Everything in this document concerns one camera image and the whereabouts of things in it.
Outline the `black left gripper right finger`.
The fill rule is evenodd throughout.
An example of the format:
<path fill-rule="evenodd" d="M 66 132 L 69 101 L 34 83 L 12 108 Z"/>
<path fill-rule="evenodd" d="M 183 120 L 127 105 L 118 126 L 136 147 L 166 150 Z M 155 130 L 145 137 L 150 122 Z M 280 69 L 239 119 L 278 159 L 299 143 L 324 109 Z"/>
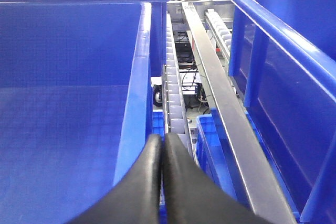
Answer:
<path fill-rule="evenodd" d="M 168 223 L 268 223 L 222 191 L 175 133 L 164 137 L 163 187 Z"/>

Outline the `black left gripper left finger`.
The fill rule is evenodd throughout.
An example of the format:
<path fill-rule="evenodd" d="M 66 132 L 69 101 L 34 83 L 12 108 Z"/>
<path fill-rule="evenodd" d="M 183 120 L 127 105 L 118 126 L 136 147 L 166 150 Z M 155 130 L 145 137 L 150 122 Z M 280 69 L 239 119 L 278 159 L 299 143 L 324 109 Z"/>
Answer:
<path fill-rule="evenodd" d="M 69 223 L 159 223 L 162 139 L 149 135 L 125 176 Z"/>

